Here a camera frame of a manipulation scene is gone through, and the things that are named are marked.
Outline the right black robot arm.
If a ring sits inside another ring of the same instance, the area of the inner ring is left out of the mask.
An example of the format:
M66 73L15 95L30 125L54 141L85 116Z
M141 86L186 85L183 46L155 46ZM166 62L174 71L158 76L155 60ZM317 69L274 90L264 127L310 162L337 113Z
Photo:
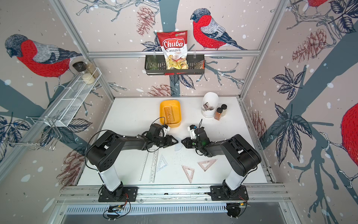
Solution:
M215 157L224 155L232 170L223 181L227 197L233 196L242 186L246 177L258 168L262 158L258 152L239 134L224 141L210 141L204 135L181 141L185 148L194 148L200 155Z

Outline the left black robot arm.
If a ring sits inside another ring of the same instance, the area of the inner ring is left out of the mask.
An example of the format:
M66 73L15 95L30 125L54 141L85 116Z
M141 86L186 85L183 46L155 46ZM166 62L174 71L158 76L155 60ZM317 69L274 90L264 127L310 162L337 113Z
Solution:
M114 197L122 195L123 183L117 175L114 163L120 152L125 150L145 150L152 146L166 148L178 144L179 141L171 135L163 133L151 134L144 132L137 136L124 136L113 131L106 130L87 150L86 159L96 167L103 181L105 189Z

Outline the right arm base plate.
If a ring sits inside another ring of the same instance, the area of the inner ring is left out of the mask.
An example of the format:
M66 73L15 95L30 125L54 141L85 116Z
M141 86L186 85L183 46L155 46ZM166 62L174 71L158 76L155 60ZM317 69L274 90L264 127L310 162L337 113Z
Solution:
M211 196L213 201L248 201L249 196L246 186L241 185L236 190L231 190L228 186L213 185L207 195Z

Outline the metal clips in cup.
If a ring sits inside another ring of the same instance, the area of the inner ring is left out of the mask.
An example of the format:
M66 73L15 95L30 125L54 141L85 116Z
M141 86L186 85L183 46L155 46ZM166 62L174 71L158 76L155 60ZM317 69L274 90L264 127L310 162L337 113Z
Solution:
M203 111L211 111L213 110L213 107L207 102L203 105Z

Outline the red Chuba chips bag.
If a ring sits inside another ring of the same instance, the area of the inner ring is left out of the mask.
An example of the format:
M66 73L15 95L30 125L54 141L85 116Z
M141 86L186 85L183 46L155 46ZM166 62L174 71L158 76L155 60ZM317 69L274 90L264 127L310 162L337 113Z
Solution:
M157 33L168 70L185 70L187 64L187 31Z

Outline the white utensil holder cup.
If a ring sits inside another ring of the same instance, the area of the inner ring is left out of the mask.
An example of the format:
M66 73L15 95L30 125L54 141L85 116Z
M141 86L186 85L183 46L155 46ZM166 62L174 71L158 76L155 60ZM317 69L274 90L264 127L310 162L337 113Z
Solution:
M219 96L214 92L204 95L201 106L201 113L205 118L213 118L219 103Z

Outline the brown spice jar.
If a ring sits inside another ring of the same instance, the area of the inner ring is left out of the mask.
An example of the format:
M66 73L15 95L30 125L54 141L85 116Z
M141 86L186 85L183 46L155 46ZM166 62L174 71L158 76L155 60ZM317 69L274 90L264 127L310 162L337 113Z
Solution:
M215 118L216 120L220 120L220 119L221 119L221 116L222 116L222 113L223 113L223 109L222 109L221 107L218 107L218 108L216 109L216 113L215 113L214 118Z

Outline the glass spice jar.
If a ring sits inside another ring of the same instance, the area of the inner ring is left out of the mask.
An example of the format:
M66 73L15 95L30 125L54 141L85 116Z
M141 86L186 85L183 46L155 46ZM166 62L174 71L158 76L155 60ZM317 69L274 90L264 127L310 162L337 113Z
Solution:
M95 78L97 79L100 75L99 69L89 60L86 60L85 62L87 71Z

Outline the thin clear straight ruler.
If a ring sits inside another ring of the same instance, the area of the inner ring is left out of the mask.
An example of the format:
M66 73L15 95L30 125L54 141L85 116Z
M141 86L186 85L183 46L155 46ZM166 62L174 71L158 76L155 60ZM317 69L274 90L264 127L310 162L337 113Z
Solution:
M140 176L139 176L139 181L142 181L144 170L145 170L147 160L148 160L148 156L149 156L149 152L147 152L146 155L145 155L144 162L143 162L141 172L140 172Z

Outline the yellow plastic storage box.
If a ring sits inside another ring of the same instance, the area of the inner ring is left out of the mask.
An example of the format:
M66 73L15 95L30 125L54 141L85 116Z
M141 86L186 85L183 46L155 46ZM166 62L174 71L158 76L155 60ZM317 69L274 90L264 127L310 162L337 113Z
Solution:
M160 122L170 128L179 127L181 124L181 106L178 100L164 100L160 103Z

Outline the black hanging basket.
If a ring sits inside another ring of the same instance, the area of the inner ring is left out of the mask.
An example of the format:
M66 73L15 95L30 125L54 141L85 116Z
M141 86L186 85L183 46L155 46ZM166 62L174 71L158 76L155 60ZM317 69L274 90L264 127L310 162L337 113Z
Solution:
M147 75L202 75L205 71L204 55L187 55L186 59L174 60L172 56L147 55L145 57Z

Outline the clear shape stencil ruler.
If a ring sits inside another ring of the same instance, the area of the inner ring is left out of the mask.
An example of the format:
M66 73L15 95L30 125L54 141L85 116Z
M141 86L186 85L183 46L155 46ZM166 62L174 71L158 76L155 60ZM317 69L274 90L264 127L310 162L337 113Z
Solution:
M149 183L155 182L155 175L156 175L156 169L157 169L157 161L158 161L158 151L154 152L152 163L151 163L151 170L150 170L150 178Z

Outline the pink triangle set square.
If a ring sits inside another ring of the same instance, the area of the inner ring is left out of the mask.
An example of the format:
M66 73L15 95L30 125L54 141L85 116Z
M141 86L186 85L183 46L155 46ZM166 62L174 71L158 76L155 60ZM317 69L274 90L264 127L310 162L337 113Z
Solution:
M182 167L182 169L183 169L183 171L185 173L185 176L187 177L189 183L192 183L195 169L190 168L188 166L184 166L184 165L182 165L181 167Z

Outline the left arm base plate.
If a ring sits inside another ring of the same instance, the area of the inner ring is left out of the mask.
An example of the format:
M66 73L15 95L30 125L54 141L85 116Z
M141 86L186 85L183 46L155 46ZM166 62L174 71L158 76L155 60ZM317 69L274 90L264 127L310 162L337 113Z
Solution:
M123 187L111 192L106 189L104 185L101 186L99 191L98 202L109 203L109 202L135 202L137 198L139 188L138 187Z

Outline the blue clear set square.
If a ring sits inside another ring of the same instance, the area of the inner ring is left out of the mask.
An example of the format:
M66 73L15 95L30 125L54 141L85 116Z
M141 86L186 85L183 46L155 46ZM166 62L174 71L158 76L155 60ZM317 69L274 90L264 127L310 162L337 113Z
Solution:
M160 160L159 160L158 165L157 165L156 172L157 173L160 172L161 170L163 170L167 166L168 166L168 163L167 163L165 157L163 155L161 155Z

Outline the clear blue protractor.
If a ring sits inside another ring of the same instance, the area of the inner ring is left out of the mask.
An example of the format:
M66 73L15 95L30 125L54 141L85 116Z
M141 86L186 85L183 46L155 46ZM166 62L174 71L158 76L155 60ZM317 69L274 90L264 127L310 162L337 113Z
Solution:
M181 138L177 138L178 143L174 145L174 151L175 152L179 152L182 150L182 148L184 147L183 144L181 143Z

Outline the long pink ruler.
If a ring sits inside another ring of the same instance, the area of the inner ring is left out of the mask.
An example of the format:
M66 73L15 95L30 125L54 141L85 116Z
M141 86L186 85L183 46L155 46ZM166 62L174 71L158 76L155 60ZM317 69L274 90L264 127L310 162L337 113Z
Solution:
M170 106L166 106L164 107L164 112L165 112L165 117L166 117L166 122L167 124L172 124L169 120L169 117L168 117L168 109L169 109Z

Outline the black lid grinder jar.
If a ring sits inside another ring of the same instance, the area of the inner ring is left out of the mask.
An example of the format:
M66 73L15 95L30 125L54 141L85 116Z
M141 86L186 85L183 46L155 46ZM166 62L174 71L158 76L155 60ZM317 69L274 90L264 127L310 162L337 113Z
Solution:
M76 62L72 66L80 74L86 74L88 72L86 64L84 62Z

